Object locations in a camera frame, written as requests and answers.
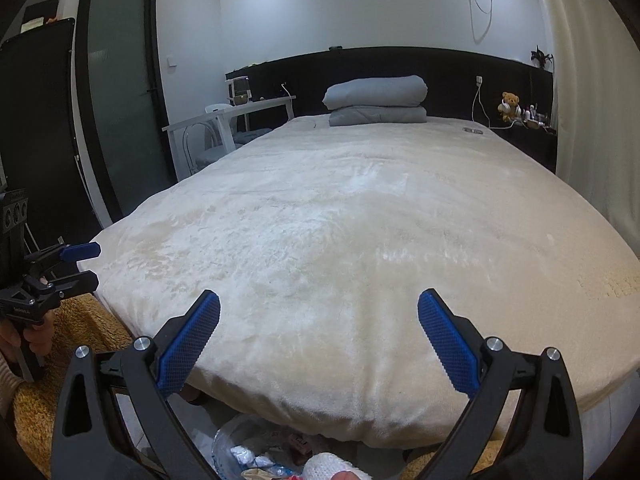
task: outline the gray pillow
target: gray pillow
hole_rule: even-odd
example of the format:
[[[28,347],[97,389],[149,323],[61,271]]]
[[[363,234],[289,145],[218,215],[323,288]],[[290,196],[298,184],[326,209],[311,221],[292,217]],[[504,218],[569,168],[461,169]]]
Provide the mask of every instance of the gray pillow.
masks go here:
[[[427,110],[421,106],[381,107],[349,106],[334,110],[329,117],[330,126],[353,126],[373,123],[425,123]]]
[[[329,87],[322,101],[329,110],[347,106],[418,106],[427,97],[421,77],[372,77]]]

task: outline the sleeve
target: sleeve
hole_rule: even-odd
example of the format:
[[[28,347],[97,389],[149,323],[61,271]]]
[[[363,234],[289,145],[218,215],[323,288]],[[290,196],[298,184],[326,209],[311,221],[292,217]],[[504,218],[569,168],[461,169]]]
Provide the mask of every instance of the sleeve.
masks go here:
[[[14,400],[14,394],[22,379],[13,374],[4,356],[0,352],[0,416],[6,416],[6,412]]]

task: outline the beige fleece bedspread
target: beige fleece bedspread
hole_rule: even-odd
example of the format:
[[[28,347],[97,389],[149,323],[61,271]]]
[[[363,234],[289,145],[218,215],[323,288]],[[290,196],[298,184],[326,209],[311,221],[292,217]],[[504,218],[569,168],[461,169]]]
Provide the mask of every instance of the beige fleece bedspread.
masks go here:
[[[135,334],[217,292],[191,383],[307,433],[444,439],[466,397],[418,324],[428,287],[514,350],[558,347],[586,410],[640,366],[640,262],[561,180],[463,126],[298,118],[151,197],[84,268]]]

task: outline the blue gripper pad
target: blue gripper pad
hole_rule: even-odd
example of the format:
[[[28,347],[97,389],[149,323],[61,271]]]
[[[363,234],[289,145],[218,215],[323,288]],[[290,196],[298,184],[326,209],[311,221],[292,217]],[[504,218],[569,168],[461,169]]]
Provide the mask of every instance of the blue gripper pad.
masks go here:
[[[60,251],[60,260],[75,263],[100,256],[100,245],[97,242],[82,245],[69,245]]]
[[[203,292],[185,316],[170,319],[158,335],[174,321],[181,321],[182,327],[159,357],[156,375],[156,385],[165,399],[183,388],[218,325],[220,299],[210,290]]]
[[[418,300],[418,320],[453,387],[473,398],[480,388],[478,359],[458,331],[454,316],[433,290]]]

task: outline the brown fuzzy fabric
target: brown fuzzy fabric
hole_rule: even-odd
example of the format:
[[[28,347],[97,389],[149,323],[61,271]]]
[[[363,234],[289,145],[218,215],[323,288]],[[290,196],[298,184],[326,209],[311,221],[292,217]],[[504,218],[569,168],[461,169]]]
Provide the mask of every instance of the brown fuzzy fabric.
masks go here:
[[[63,301],[54,326],[44,378],[21,384],[14,397],[18,443],[48,478],[58,396],[74,350],[84,344],[95,352],[116,351],[131,343],[129,333],[91,294]]]
[[[482,471],[482,469],[486,469],[489,466],[493,465],[493,463],[495,462],[495,457],[498,455],[501,446],[501,440],[490,441],[486,445],[486,448],[484,448],[484,452],[482,453],[480,460],[478,460],[478,464],[474,469],[474,473]],[[430,462],[434,455],[435,452],[426,453],[411,460],[411,462],[409,462],[404,468],[402,473],[400,473],[400,478],[398,480],[414,480],[426,467],[426,465]]]

